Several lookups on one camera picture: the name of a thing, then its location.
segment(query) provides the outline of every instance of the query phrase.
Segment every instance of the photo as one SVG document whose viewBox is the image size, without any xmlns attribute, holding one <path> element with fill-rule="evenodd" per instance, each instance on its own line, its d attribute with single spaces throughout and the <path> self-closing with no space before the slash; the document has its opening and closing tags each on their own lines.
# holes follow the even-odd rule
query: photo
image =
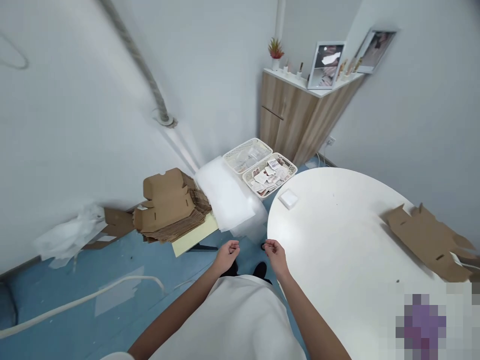
<svg viewBox="0 0 480 360">
<path fill-rule="evenodd" d="M 356 55 L 357 59 L 361 59 L 359 73 L 374 72 L 396 33 L 396 30 L 370 29 Z"/>
<path fill-rule="evenodd" d="M 318 42 L 313 59 L 308 89 L 332 89 L 344 50 L 342 42 Z"/>
<path fill-rule="evenodd" d="M 315 69 L 337 67 L 343 49 L 343 45 L 319 46 L 316 54 Z"/>
<path fill-rule="evenodd" d="M 366 67 L 377 66 L 394 35 L 394 32 L 376 32 L 362 56 L 361 64 Z"/>
</svg>

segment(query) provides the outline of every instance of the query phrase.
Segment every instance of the small white box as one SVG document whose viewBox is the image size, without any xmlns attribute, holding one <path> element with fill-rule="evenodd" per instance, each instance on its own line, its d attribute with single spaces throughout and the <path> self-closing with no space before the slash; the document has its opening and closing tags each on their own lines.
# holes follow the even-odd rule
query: small white box
<svg viewBox="0 0 480 360">
<path fill-rule="evenodd" d="M 282 195 L 280 195 L 279 199 L 288 210 L 292 210 L 299 198 L 292 190 L 288 189 Z"/>
</svg>

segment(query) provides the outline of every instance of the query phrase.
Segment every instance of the wooden cabinet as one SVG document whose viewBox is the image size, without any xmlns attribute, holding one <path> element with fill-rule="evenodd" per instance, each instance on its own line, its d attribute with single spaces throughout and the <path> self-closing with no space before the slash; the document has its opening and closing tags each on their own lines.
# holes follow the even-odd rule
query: wooden cabinet
<svg viewBox="0 0 480 360">
<path fill-rule="evenodd" d="M 362 83 L 358 74 L 333 90 L 308 90 L 306 80 L 263 71 L 260 139 L 300 166 L 320 149 Z"/>
<path fill-rule="evenodd" d="M 260 139 L 270 146 L 274 152 L 277 152 L 275 142 L 277 141 L 280 123 L 283 120 L 263 106 L 260 109 L 260 119 Z"/>
</svg>

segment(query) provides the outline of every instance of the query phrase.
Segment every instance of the blue floor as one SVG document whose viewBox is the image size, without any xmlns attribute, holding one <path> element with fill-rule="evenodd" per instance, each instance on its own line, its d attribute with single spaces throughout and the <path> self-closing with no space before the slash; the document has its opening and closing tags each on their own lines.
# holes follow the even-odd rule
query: blue floor
<svg viewBox="0 0 480 360">
<path fill-rule="evenodd" d="M 316 168 L 318 164 L 318 158 L 313 157 L 298 172 Z M 274 195 L 264 201 L 267 211 L 273 199 Z M 219 247 L 231 239 L 230 232 L 217 230 L 201 244 Z M 258 244 L 248 238 L 237 240 L 241 248 L 237 258 L 238 273 L 251 274 L 259 262 L 265 261 L 268 264 L 266 278 L 281 294 L 269 261 Z M 215 256 L 215 252 L 187 252 L 175 258 L 169 244 L 148 244 L 138 233 L 131 232 L 102 250 L 82 251 L 76 263 L 72 260 L 63 268 L 52 270 L 48 267 L 49 261 L 38 263 L 9 280 L 20 323 L 94 293 L 129 273 L 159 278 L 166 294 L 153 281 L 142 280 L 138 284 L 133 281 L 133 285 L 124 282 L 117 297 L 128 296 L 130 292 L 130 299 L 105 312 L 97 308 L 100 304 L 93 299 L 0 340 L 0 359 L 98 360 L 113 352 L 126 351 L 191 282 L 174 288 L 188 280 L 196 280 Z M 293 333 L 305 349 L 286 301 L 285 304 Z"/>
</svg>

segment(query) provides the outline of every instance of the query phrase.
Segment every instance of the white wall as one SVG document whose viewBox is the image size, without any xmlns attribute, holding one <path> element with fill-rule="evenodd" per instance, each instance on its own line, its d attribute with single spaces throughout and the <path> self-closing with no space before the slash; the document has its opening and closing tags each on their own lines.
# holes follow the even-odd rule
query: white wall
<svg viewBox="0 0 480 360">
<path fill-rule="evenodd" d="M 303 62 L 302 77 L 312 68 L 319 41 L 345 41 L 362 0 L 286 0 L 281 65 L 292 62 L 297 73 Z"/>
<path fill-rule="evenodd" d="M 180 147 L 204 165 L 258 135 L 262 68 L 277 0 L 117 0 L 145 57 Z"/>
<path fill-rule="evenodd" d="M 30 60 L 0 65 L 0 274 L 82 205 L 126 209 L 145 177 L 189 172 L 166 139 L 190 139 L 202 164 L 257 133 L 276 0 L 117 3 L 179 129 L 150 119 L 149 89 L 95 0 L 0 4 L 0 31 Z M 17 59 L 1 39 L 0 54 Z"/>
<path fill-rule="evenodd" d="M 355 50 L 375 23 L 402 30 L 333 129 L 326 157 L 423 202 L 480 249 L 480 5 L 364 0 L 348 35 Z"/>
</svg>

